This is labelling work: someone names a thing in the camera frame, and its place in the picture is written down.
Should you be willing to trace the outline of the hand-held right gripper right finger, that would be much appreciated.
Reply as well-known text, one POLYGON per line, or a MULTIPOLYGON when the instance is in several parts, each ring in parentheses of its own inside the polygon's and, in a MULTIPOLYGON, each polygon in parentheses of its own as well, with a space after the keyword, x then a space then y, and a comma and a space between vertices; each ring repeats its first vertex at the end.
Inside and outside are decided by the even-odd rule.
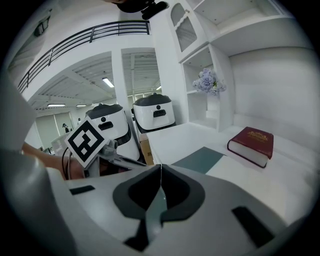
POLYGON ((162 222, 188 219, 202 206, 206 196, 199 182, 166 164, 161 166, 161 188, 167 207, 161 213, 162 222))

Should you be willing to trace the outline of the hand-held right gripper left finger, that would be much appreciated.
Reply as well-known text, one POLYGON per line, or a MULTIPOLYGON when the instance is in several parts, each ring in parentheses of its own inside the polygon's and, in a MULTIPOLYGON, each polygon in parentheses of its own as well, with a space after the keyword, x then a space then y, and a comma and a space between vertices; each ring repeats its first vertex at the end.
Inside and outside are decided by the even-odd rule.
POLYGON ((135 235, 125 244, 140 252, 149 245, 146 212, 160 188, 161 172, 161 165, 157 164, 120 183, 112 194, 115 205, 125 217, 139 220, 135 235))

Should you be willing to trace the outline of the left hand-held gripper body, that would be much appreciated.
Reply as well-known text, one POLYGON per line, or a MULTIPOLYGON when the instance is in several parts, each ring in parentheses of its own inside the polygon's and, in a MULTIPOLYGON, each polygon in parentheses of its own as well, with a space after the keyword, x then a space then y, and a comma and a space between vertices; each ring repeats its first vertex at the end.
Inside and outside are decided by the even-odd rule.
POLYGON ((101 128, 111 128, 113 124, 104 122, 97 125, 86 117, 73 131, 61 135, 51 142, 56 155, 74 157, 83 168, 86 178, 116 174, 119 170, 130 171, 146 164, 120 152, 123 145, 119 139, 111 139, 101 128))

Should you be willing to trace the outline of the person's left forearm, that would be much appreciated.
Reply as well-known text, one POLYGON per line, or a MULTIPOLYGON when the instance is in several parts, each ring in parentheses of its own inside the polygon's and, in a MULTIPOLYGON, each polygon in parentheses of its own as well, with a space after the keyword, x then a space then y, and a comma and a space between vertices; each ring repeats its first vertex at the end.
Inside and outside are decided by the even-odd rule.
POLYGON ((58 170, 63 179, 66 179, 64 174, 64 167, 65 170, 70 170, 70 179, 77 180, 77 179, 84 179, 84 171, 81 164, 73 157, 70 159, 68 157, 56 156, 44 153, 37 148, 32 147, 28 143, 24 143, 22 146, 22 151, 25 155, 33 156, 38 158, 47 168, 53 168, 58 170))

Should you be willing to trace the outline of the white and black mobile robot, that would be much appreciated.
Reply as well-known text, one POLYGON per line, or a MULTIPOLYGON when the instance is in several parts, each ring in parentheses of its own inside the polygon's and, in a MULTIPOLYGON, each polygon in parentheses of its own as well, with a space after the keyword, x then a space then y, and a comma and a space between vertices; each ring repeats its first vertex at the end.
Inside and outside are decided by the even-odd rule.
POLYGON ((140 152, 121 105, 99 104, 85 115, 97 124, 103 135, 117 141, 117 154, 135 161, 139 160, 140 152))
POLYGON ((167 95, 154 93, 136 100, 131 112, 140 134, 176 125, 172 100, 167 95))

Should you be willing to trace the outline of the brown cardboard box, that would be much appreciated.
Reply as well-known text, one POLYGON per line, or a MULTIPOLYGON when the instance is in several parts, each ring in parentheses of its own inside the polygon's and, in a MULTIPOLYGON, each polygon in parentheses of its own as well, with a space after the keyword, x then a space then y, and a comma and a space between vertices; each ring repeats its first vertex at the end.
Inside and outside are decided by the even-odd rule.
POLYGON ((144 160, 148 166, 154 165, 154 159, 149 143, 149 139, 146 133, 139 135, 139 144, 144 157, 144 160))

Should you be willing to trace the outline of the dark red hardcover book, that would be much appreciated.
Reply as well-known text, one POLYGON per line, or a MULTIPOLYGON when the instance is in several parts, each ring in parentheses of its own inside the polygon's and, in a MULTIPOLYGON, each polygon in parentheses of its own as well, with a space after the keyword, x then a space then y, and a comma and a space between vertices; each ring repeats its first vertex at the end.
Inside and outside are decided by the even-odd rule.
POLYGON ((226 147, 228 151, 264 169, 273 156, 274 135, 247 126, 230 139, 226 147))

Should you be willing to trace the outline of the white desk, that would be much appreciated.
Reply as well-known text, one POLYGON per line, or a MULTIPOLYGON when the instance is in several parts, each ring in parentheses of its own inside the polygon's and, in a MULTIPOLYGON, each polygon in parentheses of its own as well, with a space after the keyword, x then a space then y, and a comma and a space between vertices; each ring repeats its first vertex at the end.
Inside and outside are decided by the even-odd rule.
POLYGON ((206 173, 242 188, 290 224, 307 215, 320 188, 320 155, 292 141, 276 136, 272 158, 261 168, 230 152, 227 143, 240 132, 230 126, 213 128, 185 123, 147 134, 155 164, 179 161, 206 147, 222 158, 206 173))

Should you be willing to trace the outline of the black balcony railing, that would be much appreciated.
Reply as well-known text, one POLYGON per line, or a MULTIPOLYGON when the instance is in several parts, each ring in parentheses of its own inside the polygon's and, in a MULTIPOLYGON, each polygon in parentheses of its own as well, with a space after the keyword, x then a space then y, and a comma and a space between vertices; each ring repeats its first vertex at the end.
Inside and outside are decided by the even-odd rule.
POLYGON ((148 20, 123 20, 113 21, 95 25, 84 30, 81 30, 45 52, 24 74, 18 84, 18 91, 23 93, 30 83, 40 74, 45 68, 49 67, 52 62, 67 52, 82 46, 91 44, 92 42, 112 36, 122 35, 150 35, 151 28, 148 20))

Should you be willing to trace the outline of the person's white shirt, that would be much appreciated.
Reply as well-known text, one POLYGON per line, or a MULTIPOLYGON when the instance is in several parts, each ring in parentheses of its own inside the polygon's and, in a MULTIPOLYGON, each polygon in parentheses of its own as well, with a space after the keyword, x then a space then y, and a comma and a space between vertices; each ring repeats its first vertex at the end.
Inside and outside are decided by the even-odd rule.
POLYGON ((48 38, 60 11, 58 0, 46 0, 15 36, 5 57, 4 70, 16 88, 42 51, 47 50, 48 38))

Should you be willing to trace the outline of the pale blue flower bunch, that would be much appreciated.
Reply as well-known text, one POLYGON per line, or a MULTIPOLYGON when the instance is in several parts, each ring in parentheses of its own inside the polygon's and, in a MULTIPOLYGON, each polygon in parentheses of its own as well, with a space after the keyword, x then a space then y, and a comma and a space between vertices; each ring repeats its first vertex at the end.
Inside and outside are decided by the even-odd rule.
POLYGON ((204 68, 198 75, 198 79, 192 82, 192 86, 199 92, 218 97, 226 91, 227 86, 218 78, 216 72, 211 68, 204 68))

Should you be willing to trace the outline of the white shelf cabinet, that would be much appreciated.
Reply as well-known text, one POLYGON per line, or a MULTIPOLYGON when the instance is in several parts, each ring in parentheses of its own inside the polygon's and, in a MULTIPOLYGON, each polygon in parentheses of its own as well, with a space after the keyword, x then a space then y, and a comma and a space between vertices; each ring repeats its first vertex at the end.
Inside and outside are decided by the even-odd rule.
POLYGON ((176 122, 255 127, 301 143, 320 137, 320 57, 276 0, 168 0, 150 20, 162 91, 176 122), (204 68, 219 96, 192 83, 204 68))

